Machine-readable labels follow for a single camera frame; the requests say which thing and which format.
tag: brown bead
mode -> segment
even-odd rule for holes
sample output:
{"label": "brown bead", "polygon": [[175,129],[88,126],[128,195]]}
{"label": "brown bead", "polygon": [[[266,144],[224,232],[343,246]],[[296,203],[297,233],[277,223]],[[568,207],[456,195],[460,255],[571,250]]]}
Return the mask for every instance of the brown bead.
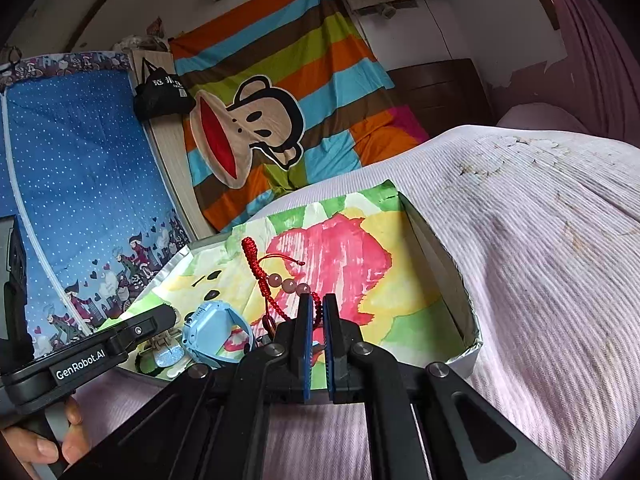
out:
{"label": "brown bead", "polygon": [[308,286],[306,283],[299,283],[298,286],[296,287],[296,294],[297,295],[302,295],[302,294],[308,294],[311,292],[311,287]]}
{"label": "brown bead", "polygon": [[291,294],[292,292],[296,291],[296,282],[294,282],[291,278],[287,278],[282,282],[281,288],[287,294]]}
{"label": "brown bead", "polygon": [[267,276],[267,283],[269,283],[269,286],[280,286],[282,284],[282,276],[274,272]]}

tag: braided red cord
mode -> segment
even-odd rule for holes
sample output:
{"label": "braided red cord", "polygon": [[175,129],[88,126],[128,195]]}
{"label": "braided red cord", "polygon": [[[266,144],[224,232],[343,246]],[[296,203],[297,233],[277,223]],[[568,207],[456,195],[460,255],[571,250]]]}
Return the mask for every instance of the braided red cord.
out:
{"label": "braided red cord", "polygon": [[[284,313],[284,311],[280,308],[276,301],[271,297],[271,289],[269,287],[269,283],[267,283],[267,273],[260,266],[260,262],[266,258],[282,258],[285,260],[289,260],[290,262],[294,262],[300,266],[303,266],[305,263],[299,260],[295,260],[289,256],[285,256],[284,254],[275,253],[265,254],[263,257],[258,259],[258,247],[255,245],[255,242],[251,237],[243,238],[241,245],[242,250],[244,251],[244,256],[246,256],[246,260],[249,263],[249,268],[254,274],[255,279],[258,281],[258,288],[260,288],[260,293],[264,298],[265,315],[262,317],[262,326],[273,338],[273,335],[275,334],[275,321],[269,314],[269,306],[271,305],[272,309],[276,311],[279,316],[285,321],[290,320],[290,317]],[[312,292],[311,297],[313,298],[314,305],[316,306],[316,318],[314,319],[314,329],[316,329],[322,321],[322,303],[320,301],[320,296],[318,296],[316,292]]]}

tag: beaded bracelet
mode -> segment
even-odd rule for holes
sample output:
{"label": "beaded bracelet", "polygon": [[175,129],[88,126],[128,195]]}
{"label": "beaded bracelet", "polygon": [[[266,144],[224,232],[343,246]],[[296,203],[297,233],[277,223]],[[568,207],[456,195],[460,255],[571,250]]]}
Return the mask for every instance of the beaded bracelet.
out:
{"label": "beaded bracelet", "polygon": [[322,303],[320,302],[320,296],[318,296],[316,292],[312,292],[311,287],[309,287],[306,283],[296,284],[296,282],[290,278],[283,280],[282,276],[276,273],[267,275],[267,273],[260,266],[260,262],[266,260],[267,258],[282,258],[283,260],[289,260],[290,262],[298,264],[299,266],[303,266],[305,263],[300,262],[299,260],[295,260],[289,256],[285,256],[284,254],[278,253],[268,253],[258,259],[258,247],[255,245],[255,242],[251,237],[243,238],[241,245],[242,250],[244,251],[244,256],[249,263],[249,268],[254,274],[255,279],[258,280],[258,287],[260,288],[260,293],[264,298],[264,316],[262,316],[262,326],[269,333],[271,339],[273,339],[276,333],[276,323],[271,314],[269,314],[269,306],[271,305],[271,307],[285,321],[288,321],[290,318],[289,316],[287,316],[287,314],[284,313],[281,307],[271,297],[270,285],[273,287],[279,286],[286,294],[292,294],[294,292],[299,296],[302,294],[310,294],[314,300],[314,305],[316,307],[314,329],[320,326],[320,322],[322,320]]}

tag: red monkey mouth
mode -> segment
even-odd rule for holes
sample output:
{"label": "red monkey mouth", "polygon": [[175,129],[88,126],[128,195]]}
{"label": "red monkey mouth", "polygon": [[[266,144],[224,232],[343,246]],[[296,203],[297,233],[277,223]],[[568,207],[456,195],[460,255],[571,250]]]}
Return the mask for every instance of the red monkey mouth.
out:
{"label": "red monkey mouth", "polygon": [[222,166],[230,176],[238,178],[236,158],[229,144],[229,140],[226,138],[225,131],[217,115],[203,98],[200,98],[200,119],[202,121],[204,136],[207,138],[207,143],[213,152],[213,156],[216,157],[220,166]]}

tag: black tote bag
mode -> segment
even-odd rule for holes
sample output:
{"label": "black tote bag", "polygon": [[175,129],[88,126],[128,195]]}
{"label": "black tote bag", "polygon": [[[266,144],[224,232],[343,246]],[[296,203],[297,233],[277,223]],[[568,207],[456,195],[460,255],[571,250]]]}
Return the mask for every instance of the black tote bag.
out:
{"label": "black tote bag", "polygon": [[136,86],[133,98],[133,110],[140,121],[169,114],[187,115],[196,105],[195,99],[180,83],[178,76],[168,74],[164,68],[158,68],[142,59],[142,79],[145,78],[145,66],[149,76]]}

